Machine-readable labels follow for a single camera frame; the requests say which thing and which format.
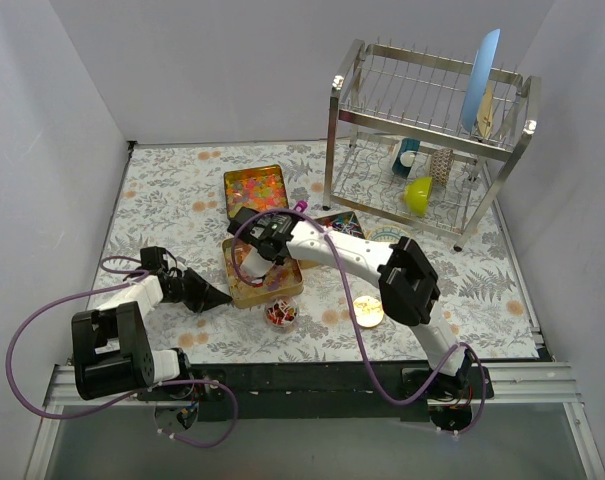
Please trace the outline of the gold tin with pale candies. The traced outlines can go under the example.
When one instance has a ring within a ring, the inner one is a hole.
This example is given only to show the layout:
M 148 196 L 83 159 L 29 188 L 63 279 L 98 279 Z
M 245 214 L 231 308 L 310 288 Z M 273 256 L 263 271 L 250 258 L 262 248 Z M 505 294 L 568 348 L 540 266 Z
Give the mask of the gold tin with pale candies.
M 233 304 L 240 309 L 251 308 L 278 296 L 294 296 L 303 291 L 303 277 L 298 262 L 287 259 L 283 265 L 274 266 L 258 287 L 242 282 L 231 262 L 231 239 L 222 243 L 227 280 Z

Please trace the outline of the magenta plastic scoop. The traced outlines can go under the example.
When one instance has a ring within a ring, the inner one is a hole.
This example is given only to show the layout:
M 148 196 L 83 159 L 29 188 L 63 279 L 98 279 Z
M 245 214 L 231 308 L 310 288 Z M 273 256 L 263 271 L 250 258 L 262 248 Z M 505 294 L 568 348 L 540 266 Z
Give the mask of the magenta plastic scoop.
M 294 209 L 299 210 L 299 211 L 304 211 L 307 207 L 308 207 L 308 203 L 306 201 L 300 200 L 295 204 Z

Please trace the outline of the gold tin with jelly candies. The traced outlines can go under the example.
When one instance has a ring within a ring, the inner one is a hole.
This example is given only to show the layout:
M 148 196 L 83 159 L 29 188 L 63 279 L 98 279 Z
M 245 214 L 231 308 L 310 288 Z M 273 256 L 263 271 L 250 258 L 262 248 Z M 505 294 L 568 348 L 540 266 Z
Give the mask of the gold tin with jelly candies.
M 283 172 L 277 164 L 225 172 L 223 184 L 228 219 L 241 207 L 257 211 L 289 207 Z

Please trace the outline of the clear glass jar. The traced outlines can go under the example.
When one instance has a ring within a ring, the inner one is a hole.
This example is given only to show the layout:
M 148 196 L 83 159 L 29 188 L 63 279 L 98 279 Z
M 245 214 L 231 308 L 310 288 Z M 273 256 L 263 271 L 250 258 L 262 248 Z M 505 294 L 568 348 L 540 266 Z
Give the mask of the clear glass jar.
M 275 297 L 267 302 L 264 308 L 266 324 L 273 330 L 289 333 L 296 325 L 299 308 L 292 297 Z

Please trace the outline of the gold tin with lollipops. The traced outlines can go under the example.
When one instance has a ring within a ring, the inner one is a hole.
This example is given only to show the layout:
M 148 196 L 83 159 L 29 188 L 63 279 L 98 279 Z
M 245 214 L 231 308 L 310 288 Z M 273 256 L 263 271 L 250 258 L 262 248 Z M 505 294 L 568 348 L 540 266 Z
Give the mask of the gold tin with lollipops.
M 352 210 L 319 217 L 316 218 L 316 222 L 325 229 L 331 229 L 356 238 L 366 238 L 359 219 Z

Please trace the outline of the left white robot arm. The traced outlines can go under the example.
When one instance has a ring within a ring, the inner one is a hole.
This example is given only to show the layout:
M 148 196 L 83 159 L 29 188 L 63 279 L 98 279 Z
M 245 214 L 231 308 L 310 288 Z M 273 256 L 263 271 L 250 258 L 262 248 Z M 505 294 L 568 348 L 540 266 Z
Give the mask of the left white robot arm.
M 140 250 L 134 281 L 97 308 L 77 313 L 71 322 L 77 391 L 84 400 L 159 384 L 175 400 L 195 386 L 190 363 L 179 347 L 152 350 L 144 318 L 162 303 L 181 303 L 199 314 L 227 305 L 232 297 L 181 264 L 163 247 Z

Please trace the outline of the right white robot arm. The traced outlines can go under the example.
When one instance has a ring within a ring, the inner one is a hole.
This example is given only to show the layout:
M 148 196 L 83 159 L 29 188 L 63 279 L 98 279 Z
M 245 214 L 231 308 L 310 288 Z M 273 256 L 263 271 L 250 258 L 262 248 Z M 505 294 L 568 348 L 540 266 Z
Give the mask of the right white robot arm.
M 457 397 L 471 384 L 472 356 L 442 312 L 438 275 L 418 243 L 406 236 L 376 242 L 330 230 L 304 213 L 242 207 L 228 232 L 252 251 L 234 268 L 244 282 L 266 276 L 288 258 L 336 268 L 379 290 L 384 314 L 407 326 L 427 355 L 436 389 Z

